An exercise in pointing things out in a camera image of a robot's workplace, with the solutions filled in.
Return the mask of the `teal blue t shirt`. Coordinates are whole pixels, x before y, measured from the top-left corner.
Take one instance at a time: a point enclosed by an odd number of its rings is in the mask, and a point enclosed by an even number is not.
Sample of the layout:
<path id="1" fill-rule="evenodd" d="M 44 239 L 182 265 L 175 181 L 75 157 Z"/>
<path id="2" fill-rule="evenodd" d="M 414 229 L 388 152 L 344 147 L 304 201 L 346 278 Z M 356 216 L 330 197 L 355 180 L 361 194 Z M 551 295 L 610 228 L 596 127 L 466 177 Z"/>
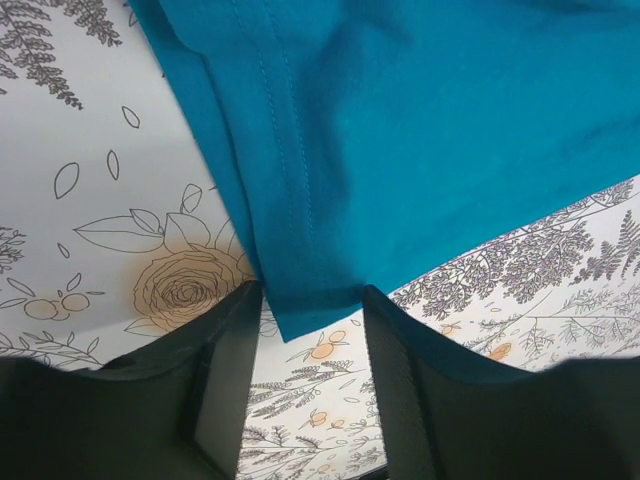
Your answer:
<path id="1" fill-rule="evenodd" d="M 291 341 L 639 171 L 635 1 L 135 1 Z"/>

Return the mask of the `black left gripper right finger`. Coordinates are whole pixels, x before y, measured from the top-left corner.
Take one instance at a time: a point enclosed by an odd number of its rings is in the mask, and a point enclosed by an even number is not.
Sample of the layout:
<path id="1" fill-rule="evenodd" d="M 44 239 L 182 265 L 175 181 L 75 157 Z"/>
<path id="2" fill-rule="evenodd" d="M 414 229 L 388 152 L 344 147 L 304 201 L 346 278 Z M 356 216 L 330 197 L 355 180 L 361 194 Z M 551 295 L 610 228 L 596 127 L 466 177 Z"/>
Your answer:
<path id="1" fill-rule="evenodd" d="M 365 334 L 393 479 L 635 479 L 639 362 L 529 372 L 413 319 L 375 287 Z"/>

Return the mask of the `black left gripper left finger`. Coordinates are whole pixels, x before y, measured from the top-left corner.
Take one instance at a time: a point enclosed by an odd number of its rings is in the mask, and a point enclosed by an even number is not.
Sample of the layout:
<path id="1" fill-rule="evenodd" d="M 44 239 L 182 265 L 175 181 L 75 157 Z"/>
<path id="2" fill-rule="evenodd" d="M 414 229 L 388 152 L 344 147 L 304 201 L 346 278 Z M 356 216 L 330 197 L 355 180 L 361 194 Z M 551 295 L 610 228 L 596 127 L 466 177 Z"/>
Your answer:
<path id="1" fill-rule="evenodd" d="M 1 361 L 5 479 L 231 479 L 262 290 L 243 283 L 200 317 L 97 370 Z"/>

